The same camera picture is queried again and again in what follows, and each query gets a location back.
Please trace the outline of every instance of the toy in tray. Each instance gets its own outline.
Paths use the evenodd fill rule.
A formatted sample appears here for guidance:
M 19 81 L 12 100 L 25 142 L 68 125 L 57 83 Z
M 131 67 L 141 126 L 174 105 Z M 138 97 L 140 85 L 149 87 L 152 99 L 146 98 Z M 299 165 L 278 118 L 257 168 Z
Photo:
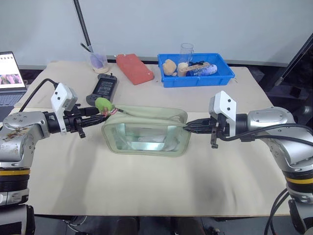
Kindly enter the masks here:
M 185 76 L 208 76 L 217 72 L 217 66 L 211 65 L 205 61 L 199 62 L 182 62 L 176 66 L 175 62 L 167 59 L 162 65 L 164 74 L 167 76 L 185 77 Z

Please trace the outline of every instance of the glass cup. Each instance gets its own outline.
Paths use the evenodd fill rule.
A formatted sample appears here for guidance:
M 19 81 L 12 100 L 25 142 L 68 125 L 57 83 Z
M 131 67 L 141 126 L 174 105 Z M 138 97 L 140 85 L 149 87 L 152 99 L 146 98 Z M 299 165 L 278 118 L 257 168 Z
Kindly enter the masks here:
M 189 63 L 194 53 L 194 45 L 191 43 L 183 43 L 180 45 L 179 63 Z
M 94 44 L 92 46 L 88 46 L 88 49 L 91 53 L 87 52 L 87 62 L 92 69 L 96 73 L 106 73 L 109 71 L 109 64 L 104 51 L 104 46 Z

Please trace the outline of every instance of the laptop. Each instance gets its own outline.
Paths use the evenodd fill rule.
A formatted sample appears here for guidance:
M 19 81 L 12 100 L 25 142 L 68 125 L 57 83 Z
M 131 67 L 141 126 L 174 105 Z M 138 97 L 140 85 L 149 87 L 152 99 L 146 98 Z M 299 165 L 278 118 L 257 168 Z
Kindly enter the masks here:
M 0 122 L 11 112 L 26 91 L 13 52 L 0 52 Z

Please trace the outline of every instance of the white wall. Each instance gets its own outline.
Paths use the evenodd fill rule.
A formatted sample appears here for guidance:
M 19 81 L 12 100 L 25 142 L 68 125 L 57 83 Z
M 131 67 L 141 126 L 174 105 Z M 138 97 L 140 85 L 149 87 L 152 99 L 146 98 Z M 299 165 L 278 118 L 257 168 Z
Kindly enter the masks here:
M 225 60 L 287 64 L 313 32 L 313 0 L 80 0 L 92 43 L 108 55 L 218 52 Z M 0 51 L 20 65 L 84 60 L 71 0 L 1 0 Z

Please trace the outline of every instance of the black pole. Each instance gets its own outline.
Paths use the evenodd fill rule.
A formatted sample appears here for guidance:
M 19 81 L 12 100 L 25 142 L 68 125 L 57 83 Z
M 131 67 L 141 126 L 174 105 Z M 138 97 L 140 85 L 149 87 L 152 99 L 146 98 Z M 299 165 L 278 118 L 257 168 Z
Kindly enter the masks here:
M 86 25 L 85 25 L 85 21 L 84 21 L 84 17 L 83 17 L 83 13 L 82 13 L 82 10 L 80 9 L 79 1 L 78 0 L 73 0 L 73 1 L 74 1 L 74 5 L 76 8 L 76 12 L 77 12 L 80 26 L 82 27 L 82 31 L 83 31 L 83 34 L 84 34 L 84 37 L 86 40 L 86 44 L 87 44 L 87 46 L 91 46 L 88 32 L 87 32 Z

